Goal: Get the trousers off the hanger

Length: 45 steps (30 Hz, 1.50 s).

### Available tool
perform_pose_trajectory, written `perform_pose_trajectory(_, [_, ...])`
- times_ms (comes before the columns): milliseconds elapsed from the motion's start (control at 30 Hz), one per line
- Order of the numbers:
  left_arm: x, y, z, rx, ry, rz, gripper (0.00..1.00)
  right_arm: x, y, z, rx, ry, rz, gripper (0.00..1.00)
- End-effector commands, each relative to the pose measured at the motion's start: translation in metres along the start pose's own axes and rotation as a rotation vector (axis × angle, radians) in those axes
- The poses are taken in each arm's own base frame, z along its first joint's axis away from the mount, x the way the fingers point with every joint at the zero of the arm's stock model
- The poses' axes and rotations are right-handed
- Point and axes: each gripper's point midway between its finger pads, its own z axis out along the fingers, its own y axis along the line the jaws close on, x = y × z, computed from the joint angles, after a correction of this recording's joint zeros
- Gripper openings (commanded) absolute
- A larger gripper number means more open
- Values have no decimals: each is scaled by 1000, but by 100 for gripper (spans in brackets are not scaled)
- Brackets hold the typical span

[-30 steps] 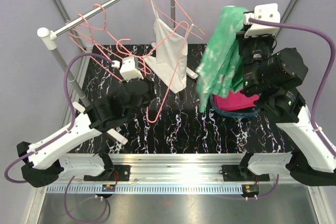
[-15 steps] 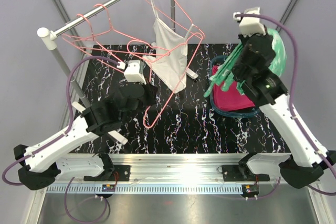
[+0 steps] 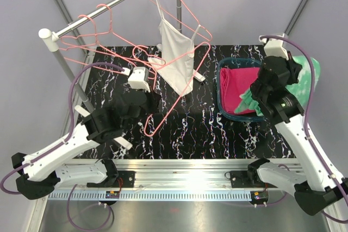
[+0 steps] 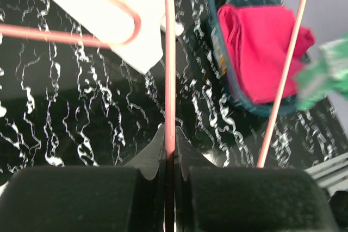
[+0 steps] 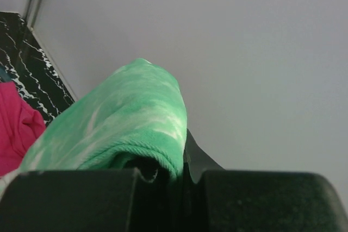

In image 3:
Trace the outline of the green tie-dye trousers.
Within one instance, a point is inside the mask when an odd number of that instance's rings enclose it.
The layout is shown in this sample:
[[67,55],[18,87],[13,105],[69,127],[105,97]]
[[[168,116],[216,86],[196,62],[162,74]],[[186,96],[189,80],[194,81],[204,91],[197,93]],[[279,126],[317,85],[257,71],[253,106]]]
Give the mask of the green tie-dye trousers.
[[279,90],[271,90],[269,87],[262,85],[257,79],[250,85],[251,97],[258,103],[258,107],[261,116],[264,116],[264,111],[268,114],[275,112],[275,109],[271,107],[271,103],[283,98],[286,95],[290,95],[290,102],[297,100],[301,107],[307,105],[309,101],[310,88],[312,84],[312,77],[314,77],[314,84],[318,83],[321,68],[320,64],[314,58],[311,58],[311,62],[314,69],[314,74],[311,73],[309,62],[303,55],[294,56],[295,62],[302,65],[302,70],[299,74],[297,84],[287,85],[285,88]]

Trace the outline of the magenta trousers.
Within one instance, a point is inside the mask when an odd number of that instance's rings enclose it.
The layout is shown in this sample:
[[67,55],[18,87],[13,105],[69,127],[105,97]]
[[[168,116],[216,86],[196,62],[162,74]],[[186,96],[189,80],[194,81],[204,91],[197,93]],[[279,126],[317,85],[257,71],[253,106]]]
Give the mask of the magenta trousers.
[[262,113],[251,97],[250,85],[257,79],[258,67],[222,68],[220,70],[220,99],[223,110],[231,115]]

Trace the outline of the pink hanger of black trousers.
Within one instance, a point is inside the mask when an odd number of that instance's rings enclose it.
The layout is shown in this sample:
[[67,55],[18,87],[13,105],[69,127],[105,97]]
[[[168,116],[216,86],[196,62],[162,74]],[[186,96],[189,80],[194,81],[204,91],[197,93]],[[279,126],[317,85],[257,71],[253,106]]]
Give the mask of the pink hanger of black trousers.
[[67,33],[61,36],[59,38],[59,50],[65,53],[77,49],[82,51],[85,56],[92,52],[103,55],[114,55],[113,51],[101,44],[103,36],[113,33],[113,16],[109,15],[106,30],[99,30],[97,28],[97,22],[92,16],[79,15],[78,18],[92,26],[92,31],[87,34]]

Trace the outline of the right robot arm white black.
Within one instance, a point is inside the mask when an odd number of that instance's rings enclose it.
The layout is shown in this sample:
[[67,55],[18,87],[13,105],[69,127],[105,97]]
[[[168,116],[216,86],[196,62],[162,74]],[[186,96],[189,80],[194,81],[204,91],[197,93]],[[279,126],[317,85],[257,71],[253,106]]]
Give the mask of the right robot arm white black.
[[320,146],[312,146],[316,138],[304,123],[304,109],[286,88],[297,83],[301,68],[293,59],[266,57],[251,92],[263,115],[285,138],[304,174],[259,159],[248,165],[246,178],[252,186],[271,184],[285,191],[306,214],[314,216],[347,196],[347,178],[333,166]]

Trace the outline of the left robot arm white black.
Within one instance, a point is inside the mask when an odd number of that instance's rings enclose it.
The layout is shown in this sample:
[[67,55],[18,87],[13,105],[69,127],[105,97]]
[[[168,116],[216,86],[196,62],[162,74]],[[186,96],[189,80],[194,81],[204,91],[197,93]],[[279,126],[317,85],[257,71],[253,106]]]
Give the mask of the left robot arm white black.
[[111,159],[83,165],[67,162],[84,151],[121,138],[133,122],[158,112],[160,99],[160,94],[154,91],[131,89],[114,104],[92,113],[81,111],[81,123],[46,148],[34,154],[14,154],[11,160],[19,174],[16,179],[18,193],[33,200],[45,197],[61,186],[114,186],[119,172]]

